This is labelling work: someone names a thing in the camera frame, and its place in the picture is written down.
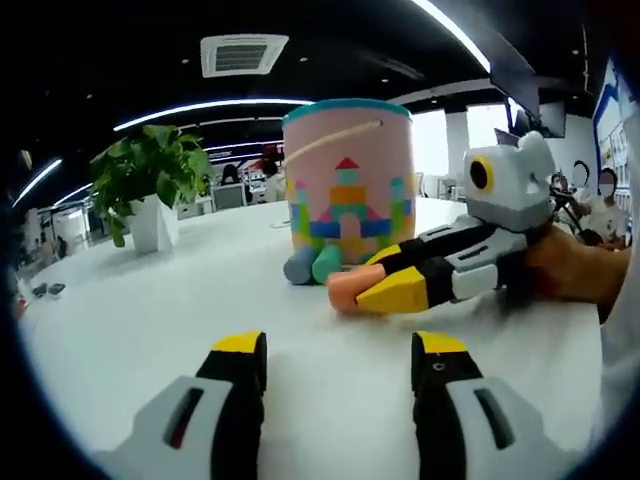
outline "window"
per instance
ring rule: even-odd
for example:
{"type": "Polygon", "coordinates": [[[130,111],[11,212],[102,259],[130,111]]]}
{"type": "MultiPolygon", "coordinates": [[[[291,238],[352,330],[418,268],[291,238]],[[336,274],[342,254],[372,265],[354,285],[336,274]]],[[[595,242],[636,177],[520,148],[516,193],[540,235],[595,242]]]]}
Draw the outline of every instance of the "window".
{"type": "Polygon", "coordinates": [[[503,104],[477,105],[467,109],[469,127],[469,147],[489,147],[497,145],[494,128],[509,131],[507,111],[503,104]]]}
{"type": "Polygon", "coordinates": [[[449,173],[449,145],[444,110],[413,115],[412,143],[416,172],[436,176],[449,173]]]}

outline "colorful block pattern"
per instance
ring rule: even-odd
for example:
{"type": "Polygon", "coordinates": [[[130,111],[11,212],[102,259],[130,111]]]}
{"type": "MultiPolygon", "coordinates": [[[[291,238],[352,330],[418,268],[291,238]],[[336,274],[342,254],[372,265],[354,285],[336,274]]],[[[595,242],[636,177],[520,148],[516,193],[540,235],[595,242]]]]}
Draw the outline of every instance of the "colorful block pattern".
{"type": "Polygon", "coordinates": [[[401,237],[413,226],[413,185],[402,177],[390,181],[391,218],[382,218],[367,205],[367,188],[358,185],[359,166],[350,158],[343,159],[336,167],[338,186],[329,192],[330,205],[317,219],[310,218],[306,185],[295,185],[287,179],[287,197],[290,201],[291,230],[296,248],[311,245],[322,249],[327,241],[341,248],[356,252],[361,261],[401,237]],[[340,221],[352,214],[360,222],[360,238],[342,238],[340,221]]]}

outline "white table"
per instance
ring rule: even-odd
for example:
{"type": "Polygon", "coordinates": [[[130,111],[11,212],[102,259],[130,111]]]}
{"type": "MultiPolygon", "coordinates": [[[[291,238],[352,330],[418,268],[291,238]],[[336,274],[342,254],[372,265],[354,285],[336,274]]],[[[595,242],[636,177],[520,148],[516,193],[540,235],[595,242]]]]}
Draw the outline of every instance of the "white table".
{"type": "MultiPolygon", "coordinates": [[[[418,199],[423,231],[466,206],[418,199]]],[[[410,338],[449,332],[485,376],[508,382],[541,412],[561,447],[584,448],[601,372],[592,306],[539,304],[509,318],[494,295],[428,314],[341,321],[324,287],[282,275],[292,252],[285,203],[180,222],[173,254],[137,258],[131,239],[67,258],[37,280],[67,284],[21,320],[45,391],[88,451],[111,449],[135,412],[179,375],[193,375],[220,338],[268,337],[260,478],[416,479],[410,338]]]]}

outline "yellow robot eye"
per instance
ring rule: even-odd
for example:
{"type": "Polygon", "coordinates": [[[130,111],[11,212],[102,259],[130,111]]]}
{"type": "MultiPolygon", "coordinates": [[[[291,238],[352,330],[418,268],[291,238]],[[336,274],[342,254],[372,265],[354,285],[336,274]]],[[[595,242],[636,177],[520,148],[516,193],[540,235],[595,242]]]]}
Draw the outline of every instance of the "yellow robot eye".
{"type": "Polygon", "coordinates": [[[475,157],[469,168],[471,181],[476,188],[485,193],[493,190],[493,168],[491,163],[484,157],[475,157]]]}

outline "pink bucket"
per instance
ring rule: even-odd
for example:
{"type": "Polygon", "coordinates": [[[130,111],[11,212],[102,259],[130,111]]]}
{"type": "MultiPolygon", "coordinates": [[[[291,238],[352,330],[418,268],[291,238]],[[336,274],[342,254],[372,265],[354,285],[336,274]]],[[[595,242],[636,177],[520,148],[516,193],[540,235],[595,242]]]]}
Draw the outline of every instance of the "pink bucket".
{"type": "Polygon", "coordinates": [[[411,115],[379,100],[336,99],[283,121],[287,200],[296,250],[341,247],[345,262],[413,238],[411,115]]]}

